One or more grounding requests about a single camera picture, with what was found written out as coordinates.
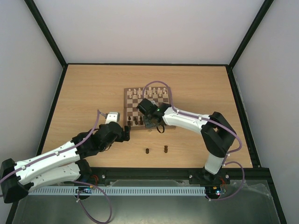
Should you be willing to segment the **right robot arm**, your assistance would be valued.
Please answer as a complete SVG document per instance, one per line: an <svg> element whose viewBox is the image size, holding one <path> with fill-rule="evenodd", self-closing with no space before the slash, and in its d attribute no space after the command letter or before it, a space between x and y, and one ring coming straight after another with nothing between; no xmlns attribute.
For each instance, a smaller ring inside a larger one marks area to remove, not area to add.
<svg viewBox="0 0 299 224"><path fill-rule="evenodd" d="M219 179L219 171L228 156L228 150L238 138L221 113L195 114L167 103L157 106L148 99L143 99L136 108L151 125L177 126L200 134L209 152L201 178L210 183Z"/></svg>

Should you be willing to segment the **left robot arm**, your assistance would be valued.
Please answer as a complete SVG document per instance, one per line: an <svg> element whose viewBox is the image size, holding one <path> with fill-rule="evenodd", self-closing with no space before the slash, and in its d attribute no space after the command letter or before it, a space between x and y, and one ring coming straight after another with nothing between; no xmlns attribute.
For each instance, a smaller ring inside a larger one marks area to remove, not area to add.
<svg viewBox="0 0 299 224"><path fill-rule="evenodd" d="M115 142L130 140L130 127L116 122L73 137L60 147L39 156L14 161L6 159L0 167L1 197L14 203L29 192L58 182L87 180L91 174L86 158L108 150Z"/></svg>

